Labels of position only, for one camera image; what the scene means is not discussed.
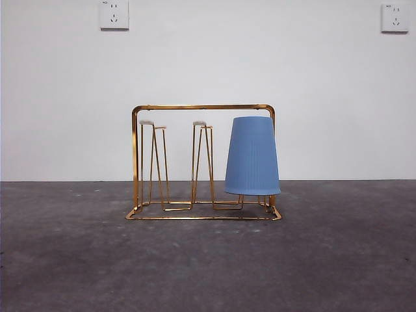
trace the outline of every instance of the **wall socket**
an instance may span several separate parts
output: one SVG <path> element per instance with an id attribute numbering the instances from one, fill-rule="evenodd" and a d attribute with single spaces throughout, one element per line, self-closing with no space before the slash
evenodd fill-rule
<path id="1" fill-rule="evenodd" d="M 382 5 L 382 32 L 407 33 L 408 31 L 408 6 L 405 4 Z"/>
<path id="2" fill-rule="evenodd" d="M 101 0 L 99 3 L 99 26 L 102 31 L 129 30 L 129 1 Z"/>

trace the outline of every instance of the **wall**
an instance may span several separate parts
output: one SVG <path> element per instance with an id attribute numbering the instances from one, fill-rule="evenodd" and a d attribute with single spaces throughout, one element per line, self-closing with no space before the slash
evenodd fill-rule
<path id="1" fill-rule="evenodd" d="M 282 179 L 414 179 L 415 3 L 407 35 L 380 34 L 380 4 L 130 0 L 131 30 L 101 32 L 98 0 L 2 0 L 2 180 L 130 180 L 147 103 L 273 105 Z M 172 179 L 198 118 L 224 178 L 231 115 L 153 116 Z"/>

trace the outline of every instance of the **gray concrete floor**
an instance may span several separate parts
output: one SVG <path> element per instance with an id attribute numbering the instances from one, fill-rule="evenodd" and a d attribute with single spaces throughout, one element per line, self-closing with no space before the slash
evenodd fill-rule
<path id="1" fill-rule="evenodd" d="M 416 181 L 281 186 L 280 221 L 143 222 L 127 182 L 2 183 L 2 311 L 416 311 Z"/>

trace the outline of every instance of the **blue cup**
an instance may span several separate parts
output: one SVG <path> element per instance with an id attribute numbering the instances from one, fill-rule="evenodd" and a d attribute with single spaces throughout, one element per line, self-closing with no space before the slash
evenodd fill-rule
<path id="1" fill-rule="evenodd" d="M 278 156 L 271 118 L 234 118 L 228 151 L 226 192 L 243 195 L 280 194 Z"/>

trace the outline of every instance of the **gold wire frame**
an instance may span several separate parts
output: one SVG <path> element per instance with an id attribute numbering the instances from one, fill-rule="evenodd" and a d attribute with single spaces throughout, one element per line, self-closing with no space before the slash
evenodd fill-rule
<path id="1" fill-rule="evenodd" d="M 213 132 L 211 126 L 201 126 L 200 127 L 200 138 L 199 146 L 201 146 L 201 137 L 203 130 L 205 131 L 205 142 L 207 147 L 207 157 L 209 165 L 209 182 L 211 189 L 211 201 L 197 201 L 196 200 L 196 186 L 198 183 L 198 169 L 196 170 L 196 176 L 194 176 L 194 148 L 195 148 L 195 130 L 193 128 L 193 145 L 192 145 L 192 181 L 191 181 L 191 196 L 190 200 L 183 201 L 170 201 L 169 195 L 169 181 L 168 181 L 168 163 L 166 160 L 166 141 L 165 141 L 165 127 L 155 127 L 153 125 L 152 131 L 152 147 L 151 147 L 151 175 L 153 169 L 153 149 L 156 153 L 157 161 L 157 171 L 158 171 L 158 181 L 159 181 L 159 191 L 161 193 L 160 201 L 151 200 L 151 176 L 150 176 L 150 192 L 149 200 L 144 201 L 143 193 L 143 124 L 140 124 L 141 127 L 141 137 L 140 137 L 140 175 L 139 175 L 139 152 L 138 152 L 138 129 L 137 129 L 137 117 L 140 111 L 172 111 L 172 110 L 266 110 L 269 112 L 270 117 L 273 121 L 273 127 L 276 124 L 276 115 L 272 106 L 267 104 L 243 104 L 243 105 L 234 105 L 234 104 L 223 104 L 223 105 L 139 105 L 135 107 L 131 113 L 132 121 L 132 139 L 133 139 L 133 209 L 125 216 L 127 220 L 280 220 L 282 216 L 280 212 L 276 209 L 276 195 L 270 196 L 258 196 L 257 201 L 244 201 L 244 196 L 240 195 L 237 201 L 217 201 L 215 200 L 215 190 L 214 190 L 214 179 L 213 179 Z M 156 130 L 161 129 L 163 135 L 163 148 L 164 148 L 164 164 L 165 164 L 165 175 L 166 175 L 166 191 L 167 191 L 167 201 L 164 200 L 162 185 L 161 185 L 161 174 L 159 168 L 159 155 L 157 151 L 157 141 L 156 141 Z M 210 140 L 208 139 L 208 130 L 210 130 Z M 151 203 L 159 203 L 163 211 L 177 211 L 177 210 L 191 210 L 194 203 L 209 203 L 213 206 L 214 210 L 230 210 L 230 209 L 242 209 L 244 203 L 257 203 L 260 206 L 263 206 L 267 213 L 271 214 L 271 217 L 256 217 L 256 216 L 137 216 L 139 215 L 145 206 L 150 205 Z M 181 208 L 165 208 L 164 204 L 185 204 L 188 207 Z M 218 205 L 240 205 L 239 208 L 229 208 L 221 207 Z"/>

